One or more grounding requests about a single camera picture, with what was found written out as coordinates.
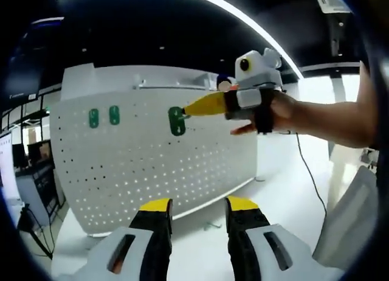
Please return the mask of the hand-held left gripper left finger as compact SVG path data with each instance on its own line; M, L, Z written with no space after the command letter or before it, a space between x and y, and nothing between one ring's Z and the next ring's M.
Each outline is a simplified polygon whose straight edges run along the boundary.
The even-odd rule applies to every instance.
M119 227L91 249L74 279L166 280L172 204L172 199L162 198L142 205L128 227Z

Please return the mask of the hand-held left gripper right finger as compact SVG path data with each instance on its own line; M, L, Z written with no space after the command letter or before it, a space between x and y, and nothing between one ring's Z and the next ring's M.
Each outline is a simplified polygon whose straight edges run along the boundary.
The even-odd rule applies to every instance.
M279 224L271 225L257 204L236 196L225 203L235 280L331 279L331 269L312 258L309 246Z

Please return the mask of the person's right hand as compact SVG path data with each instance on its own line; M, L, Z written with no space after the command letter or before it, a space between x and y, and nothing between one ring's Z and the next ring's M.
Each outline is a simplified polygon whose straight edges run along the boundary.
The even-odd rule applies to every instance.
M276 131L293 131L298 133L298 126L293 118L297 101L282 93L275 91L274 98L270 105L271 117L273 118L273 129ZM250 123L236 128L230 132L231 135L238 136L252 132L258 132L257 123L259 123L259 117L253 114L250 118Z

